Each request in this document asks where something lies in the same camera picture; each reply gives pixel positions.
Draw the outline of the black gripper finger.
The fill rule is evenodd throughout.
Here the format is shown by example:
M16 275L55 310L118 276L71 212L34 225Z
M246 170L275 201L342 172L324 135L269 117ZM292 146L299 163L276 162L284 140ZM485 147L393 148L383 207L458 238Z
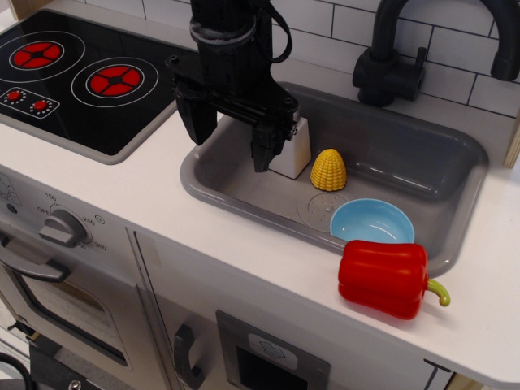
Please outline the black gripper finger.
M284 147L284 132L270 124L258 124L252 129L251 153L254 170L265 172L274 157Z
M212 95L187 83L175 87L177 109L189 137L196 145L202 145L217 126L217 110L210 104Z

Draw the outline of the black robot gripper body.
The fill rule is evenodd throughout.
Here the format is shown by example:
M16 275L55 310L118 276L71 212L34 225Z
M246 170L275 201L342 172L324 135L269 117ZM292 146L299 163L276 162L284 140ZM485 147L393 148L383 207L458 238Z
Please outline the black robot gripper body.
M287 58L273 55L271 24L242 24L230 30L191 24L196 51L178 49L166 65L173 73L172 88L187 83L212 95L218 113L248 124L270 124L293 136L298 102L271 75L271 66Z

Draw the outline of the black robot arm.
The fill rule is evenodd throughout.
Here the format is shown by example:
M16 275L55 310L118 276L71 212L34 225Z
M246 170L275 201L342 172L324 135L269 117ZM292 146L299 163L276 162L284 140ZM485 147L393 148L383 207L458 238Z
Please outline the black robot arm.
M251 155L257 172L267 171L293 137L299 104L272 77L271 66L291 54L287 40L274 56L272 25L289 30L269 1L193 1L189 31L197 50L173 54L178 111L192 141L202 145L223 113L252 128Z

